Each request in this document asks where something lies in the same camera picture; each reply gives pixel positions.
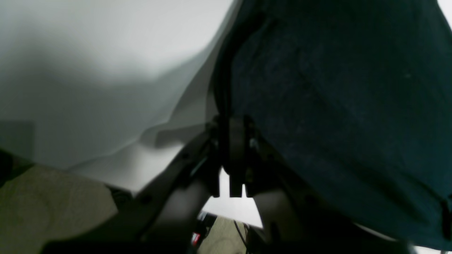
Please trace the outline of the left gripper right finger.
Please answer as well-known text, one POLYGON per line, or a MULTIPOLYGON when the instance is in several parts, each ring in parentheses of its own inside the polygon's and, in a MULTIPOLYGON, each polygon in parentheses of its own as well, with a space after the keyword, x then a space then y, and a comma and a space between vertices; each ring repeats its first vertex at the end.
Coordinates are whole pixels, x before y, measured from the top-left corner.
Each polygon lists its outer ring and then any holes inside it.
POLYGON ((289 168, 250 117, 228 120, 231 197, 245 187, 262 229, 250 228, 249 254, 413 254, 405 241, 389 241, 358 227, 289 168))

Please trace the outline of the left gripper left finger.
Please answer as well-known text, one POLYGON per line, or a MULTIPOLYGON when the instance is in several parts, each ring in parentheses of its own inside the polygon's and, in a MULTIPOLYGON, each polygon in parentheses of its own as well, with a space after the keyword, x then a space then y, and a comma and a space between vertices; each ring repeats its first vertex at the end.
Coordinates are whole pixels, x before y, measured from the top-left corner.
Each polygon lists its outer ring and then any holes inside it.
POLYGON ((44 254, 185 254, 197 217, 220 194, 219 120, 185 145, 168 167, 118 214, 94 229, 53 241, 44 254))

